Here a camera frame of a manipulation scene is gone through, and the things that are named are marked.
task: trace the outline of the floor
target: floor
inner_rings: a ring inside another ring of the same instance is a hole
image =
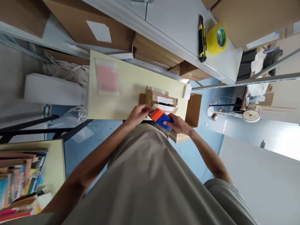
[[[219,81],[215,78],[211,78],[204,80],[201,83],[203,85],[211,85],[219,83]],[[195,82],[191,82],[191,86],[198,87]],[[232,96],[233,88],[209,89],[195,91],[195,93],[203,95],[199,123],[195,130],[215,152],[219,153],[223,140],[226,116],[220,116],[217,121],[212,121],[211,118],[207,116],[206,110],[211,102],[217,103],[220,96]],[[53,105],[52,113],[62,116],[69,108],[71,108],[71,106]],[[80,143],[77,143],[74,139],[68,140],[65,143],[66,176],[68,177],[75,167],[121,124],[122,120],[94,120],[87,126],[94,135]],[[53,134],[48,134],[47,139],[51,139],[52,136]],[[207,167],[192,140],[178,144],[175,144],[172,140],[170,140],[170,142],[200,181],[204,183],[213,177],[210,171],[207,170]],[[103,169],[98,178],[100,178],[105,171],[106,168]]]

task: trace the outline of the right hand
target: right hand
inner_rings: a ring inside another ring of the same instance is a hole
[[[192,132],[194,131],[193,128],[191,128],[185,121],[183,121],[182,118],[179,116],[174,115],[173,113],[170,113],[168,115],[170,118],[174,120],[174,124],[164,121],[163,124],[172,128],[177,133],[183,133],[188,136],[191,136]]]

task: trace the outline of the left hand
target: left hand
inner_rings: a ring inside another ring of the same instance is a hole
[[[149,105],[138,105],[133,108],[128,119],[124,122],[124,124],[129,125],[132,128],[135,128],[136,125],[140,124],[143,119],[152,113],[154,109]]]

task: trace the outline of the white label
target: white label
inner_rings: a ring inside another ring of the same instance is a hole
[[[157,101],[160,103],[174,105],[174,100],[170,99],[170,98],[164,98],[164,97],[157,96]]]
[[[294,23],[294,34],[300,32],[300,21]]]
[[[249,49],[249,48],[263,45],[264,43],[268,43],[268,42],[271,42],[271,41],[274,41],[277,39],[279,39],[279,32],[274,32],[274,33],[271,33],[267,36],[264,36],[256,41],[254,41],[254,42],[251,42],[251,43],[247,44],[246,46]]]
[[[97,41],[103,41],[111,43],[112,39],[110,37],[109,28],[103,23],[97,23],[92,21],[86,21],[91,31],[93,32]]]
[[[168,112],[172,112],[174,110],[175,107],[171,107],[171,106],[164,106],[164,105],[157,105],[157,108],[160,108],[163,111],[168,111]]]

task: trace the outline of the yellow tape roll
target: yellow tape roll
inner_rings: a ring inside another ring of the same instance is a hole
[[[226,49],[227,42],[227,28],[224,23],[217,23],[213,29],[207,32],[206,47],[211,55],[224,51]]]

